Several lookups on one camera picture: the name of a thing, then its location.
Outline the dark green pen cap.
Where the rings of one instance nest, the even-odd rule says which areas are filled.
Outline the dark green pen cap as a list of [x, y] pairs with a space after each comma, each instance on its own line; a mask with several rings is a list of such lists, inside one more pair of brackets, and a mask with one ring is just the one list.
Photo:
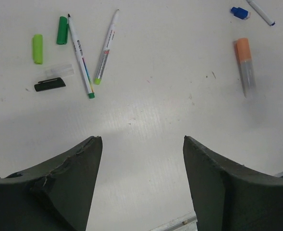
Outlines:
[[56, 44], [58, 45], [67, 44], [68, 30], [69, 30], [68, 19], [64, 16], [60, 16]]

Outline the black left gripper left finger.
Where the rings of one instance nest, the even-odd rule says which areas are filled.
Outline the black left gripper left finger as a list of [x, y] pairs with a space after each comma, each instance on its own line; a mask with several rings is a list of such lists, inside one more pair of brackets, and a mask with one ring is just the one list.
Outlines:
[[0, 178], [0, 231], [84, 231], [101, 155], [102, 138], [92, 136]]

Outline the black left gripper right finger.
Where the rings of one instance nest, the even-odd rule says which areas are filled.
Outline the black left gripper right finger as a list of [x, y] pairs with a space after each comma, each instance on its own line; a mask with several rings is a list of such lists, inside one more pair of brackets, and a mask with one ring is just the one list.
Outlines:
[[247, 168], [189, 136], [183, 155], [198, 230], [283, 231], [283, 178]]

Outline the light green pen cap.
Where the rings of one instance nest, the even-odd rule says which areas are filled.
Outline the light green pen cap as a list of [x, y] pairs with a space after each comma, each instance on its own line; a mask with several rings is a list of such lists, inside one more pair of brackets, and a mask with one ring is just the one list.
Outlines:
[[32, 58], [35, 64], [43, 64], [43, 36], [35, 34], [32, 38]]

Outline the silver pen lime end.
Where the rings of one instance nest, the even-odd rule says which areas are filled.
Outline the silver pen lime end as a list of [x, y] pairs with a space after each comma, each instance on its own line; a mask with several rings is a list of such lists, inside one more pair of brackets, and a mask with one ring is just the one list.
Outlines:
[[119, 9], [117, 9], [113, 15], [113, 18], [111, 20], [108, 32], [106, 34], [106, 38], [103, 44], [103, 48], [100, 54], [100, 58], [98, 61], [98, 66], [97, 66], [97, 70], [96, 70], [96, 74], [95, 74], [95, 78], [94, 78], [94, 83], [96, 85], [99, 85], [101, 83], [101, 80], [103, 78], [103, 73], [105, 70], [105, 66], [107, 63], [107, 59], [108, 56], [110, 54], [110, 50], [111, 50], [111, 44], [113, 42], [114, 39], [114, 35], [115, 35], [115, 29], [116, 29], [116, 24], [119, 18]]

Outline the white pen green end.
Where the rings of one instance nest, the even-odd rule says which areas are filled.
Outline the white pen green end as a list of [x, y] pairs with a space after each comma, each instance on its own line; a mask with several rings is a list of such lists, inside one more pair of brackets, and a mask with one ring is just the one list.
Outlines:
[[74, 22], [73, 22], [72, 17], [70, 16], [70, 14], [68, 14], [68, 24], [69, 24], [71, 39], [72, 39], [73, 46], [74, 46], [74, 51], [75, 51], [75, 54], [76, 54], [77, 62], [79, 64], [81, 75], [84, 79], [84, 84], [85, 84], [85, 88], [86, 88], [88, 98], [94, 99], [95, 93], [94, 93], [94, 90], [93, 90], [91, 77], [90, 77], [88, 68], [86, 66], [86, 61], [85, 61], [85, 58], [84, 58], [84, 53], [83, 53], [83, 49], [82, 49], [82, 46], [81, 46], [81, 42], [80, 42], [80, 39], [78, 38], [76, 29], [75, 29], [75, 26], [74, 26]]

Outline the orange capped grey highlighter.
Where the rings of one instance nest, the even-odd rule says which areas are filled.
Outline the orange capped grey highlighter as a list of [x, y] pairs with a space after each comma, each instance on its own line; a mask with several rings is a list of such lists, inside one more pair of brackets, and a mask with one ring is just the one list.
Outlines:
[[247, 99], [252, 99], [256, 94], [256, 83], [248, 38], [240, 38], [235, 41], [235, 53], [238, 59], [244, 96]]

